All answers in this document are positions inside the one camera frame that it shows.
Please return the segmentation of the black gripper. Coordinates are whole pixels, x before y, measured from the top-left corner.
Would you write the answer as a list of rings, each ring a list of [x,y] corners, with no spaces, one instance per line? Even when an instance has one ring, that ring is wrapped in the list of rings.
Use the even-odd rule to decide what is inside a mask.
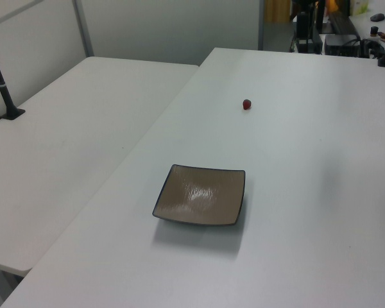
[[[296,16],[297,37],[299,39],[302,39],[302,38],[307,39],[309,37],[308,29],[309,29],[309,14],[308,13],[299,13]]]

